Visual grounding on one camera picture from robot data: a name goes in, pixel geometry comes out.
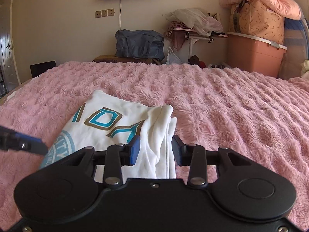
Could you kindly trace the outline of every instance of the silver bolt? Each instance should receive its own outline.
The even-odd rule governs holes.
[[[23,227],[23,232],[32,232],[30,227]]]
[[[157,183],[153,183],[153,184],[151,184],[151,187],[152,187],[152,188],[158,188],[158,187],[160,187],[160,185],[157,184]]]
[[[107,177],[105,182],[109,185],[117,185],[120,183],[120,179],[117,177]]]
[[[201,186],[206,183],[205,179],[201,177],[194,177],[190,180],[191,184],[196,185],[196,186]]]
[[[288,231],[289,231],[288,228],[284,226],[278,228],[278,232],[288,232]]]

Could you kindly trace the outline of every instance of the light blue circular logo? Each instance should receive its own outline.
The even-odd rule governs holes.
[[[74,152],[75,146],[71,135],[67,131],[62,130],[55,143],[48,151],[48,154],[46,154],[40,166],[40,169],[47,167],[52,163],[59,161]]]

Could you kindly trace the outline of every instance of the fluffy pink bedspread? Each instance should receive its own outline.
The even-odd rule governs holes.
[[[69,62],[31,81],[0,107],[0,125],[51,146],[96,89],[148,106],[170,104],[178,118],[176,133],[184,142],[210,150],[230,147],[286,177],[297,189],[289,218],[309,228],[309,82],[239,69]],[[41,160],[24,152],[0,152],[3,229],[20,218],[14,187],[37,170]],[[178,168],[178,177],[187,174],[188,168]],[[214,168],[210,179],[216,179]]]

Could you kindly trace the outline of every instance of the white door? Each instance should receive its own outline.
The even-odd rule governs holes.
[[[1,53],[0,63],[4,76],[4,82],[8,91],[20,85],[18,72],[15,64],[12,33],[12,5],[13,0],[4,0],[0,6],[0,44]]]

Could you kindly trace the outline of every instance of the black cable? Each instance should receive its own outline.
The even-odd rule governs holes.
[[[121,0],[120,0],[120,13],[119,13],[119,28],[121,30]]]

